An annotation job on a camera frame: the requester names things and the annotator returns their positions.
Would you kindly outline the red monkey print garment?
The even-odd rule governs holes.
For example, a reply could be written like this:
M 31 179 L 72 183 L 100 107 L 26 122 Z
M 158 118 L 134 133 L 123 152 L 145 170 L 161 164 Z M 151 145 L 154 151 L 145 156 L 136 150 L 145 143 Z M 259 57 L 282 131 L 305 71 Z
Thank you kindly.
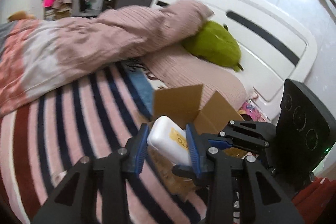
M 305 223 L 335 223 L 335 180 L 316 178 L 292 202 Z

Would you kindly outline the brown plush toy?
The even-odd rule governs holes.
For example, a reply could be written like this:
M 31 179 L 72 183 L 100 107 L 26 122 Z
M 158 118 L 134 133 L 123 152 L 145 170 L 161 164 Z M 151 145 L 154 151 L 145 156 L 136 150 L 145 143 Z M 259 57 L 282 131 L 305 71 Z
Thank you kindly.
M 7 18 L 8 22 L 13 22 L 16 20 L 26 20 L 26 19 L 36 19 L 36 17 L 33 14 L 28 14 L 25 11 L 18 11 L 13 13 Z

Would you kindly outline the brown cardboard box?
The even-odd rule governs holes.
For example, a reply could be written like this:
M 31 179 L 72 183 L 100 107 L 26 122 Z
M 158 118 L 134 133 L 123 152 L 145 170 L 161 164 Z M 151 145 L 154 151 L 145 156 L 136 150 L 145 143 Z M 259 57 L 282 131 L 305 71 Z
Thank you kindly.
M 234 110 L 229 102 L 215 91 L 207 103 L 201 107 L 203 85 L 184 86 L 180 88 L 160 89 L 153 93 L 152 121 L 165 115 L 184 129 L 188 123 L 193 123 L 197 132 L 218 134 L 230 120 L 242 121 L 242 116 Z M 173 164 L 165 157 L 148 148 L 149 160 L 154 164 L 154 170 L 172 195 L 187 200 L 190 192 L 197 187 L 191 180 L 181 178 L 172 173 Z

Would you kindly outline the pink ribbed pillow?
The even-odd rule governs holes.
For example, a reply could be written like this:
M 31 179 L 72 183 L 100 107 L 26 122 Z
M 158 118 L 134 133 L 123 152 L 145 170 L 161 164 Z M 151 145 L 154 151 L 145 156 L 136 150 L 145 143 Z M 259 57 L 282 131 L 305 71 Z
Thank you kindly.
M 215 91 L 235 110 L 254 96 L 252 85 L 235 71 L 201 60 L 179 44 L 148 53 L 141 60 L 168 88 L 202 84 L 202 107 Z

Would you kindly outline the white bed headboard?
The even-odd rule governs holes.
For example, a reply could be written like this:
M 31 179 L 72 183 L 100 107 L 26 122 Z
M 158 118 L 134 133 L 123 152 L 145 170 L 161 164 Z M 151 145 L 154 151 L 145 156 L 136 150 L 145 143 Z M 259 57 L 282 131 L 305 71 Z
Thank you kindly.
M 162 8 L 177 0 L 152 0 Z M 241 75 L 253 86 L 255 104 L 271 120 L 280 114 L 284 82 L 303 82 L 317 57 L 317 42 L 300 22 L 266 0 L 197 0 L 228 27 L 241 49 Z

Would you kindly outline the striped pink bed sheet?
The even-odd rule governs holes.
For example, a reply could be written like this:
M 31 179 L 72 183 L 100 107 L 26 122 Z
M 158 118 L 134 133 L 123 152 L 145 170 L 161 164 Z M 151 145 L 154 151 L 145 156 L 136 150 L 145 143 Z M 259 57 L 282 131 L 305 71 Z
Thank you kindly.
M 83 156 L 123 147 L 151 117 L 165 88 L 133 59 L 57 88 L 1 118 L 1 197 L 30 223 L 62 176 Z

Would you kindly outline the pink ribbed duvet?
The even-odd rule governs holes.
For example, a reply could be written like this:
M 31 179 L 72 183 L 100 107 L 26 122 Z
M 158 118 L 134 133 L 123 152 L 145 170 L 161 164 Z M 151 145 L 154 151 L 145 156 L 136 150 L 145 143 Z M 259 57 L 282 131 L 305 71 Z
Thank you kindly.
M 196 34 L 213 12 L 195 0 L 161 9 L 127 6 L 96 18 L 1 25 L 1 115 L 86 76 L 103 65 L 140 57 Z

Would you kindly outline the white bottle yellow label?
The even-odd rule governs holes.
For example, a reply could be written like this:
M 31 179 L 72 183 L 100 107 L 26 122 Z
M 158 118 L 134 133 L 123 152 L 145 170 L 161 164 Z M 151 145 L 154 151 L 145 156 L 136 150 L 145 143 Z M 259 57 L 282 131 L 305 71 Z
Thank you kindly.
M 186 132 L 169 117 L 161 116 L 155 120 L 147 144 L 173 164 L 191 166 Z

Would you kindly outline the green plush pillow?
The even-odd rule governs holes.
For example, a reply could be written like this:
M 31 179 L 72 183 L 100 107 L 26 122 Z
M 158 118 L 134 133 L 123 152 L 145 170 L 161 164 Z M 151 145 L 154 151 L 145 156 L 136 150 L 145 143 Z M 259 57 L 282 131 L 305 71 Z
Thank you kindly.
M 226 25 L 208 21 L 197 34 L 186 38 L 181 44 L 190 54 L 200 59 L 236 72 L 244 70 L 240 64 L 240 47 Z

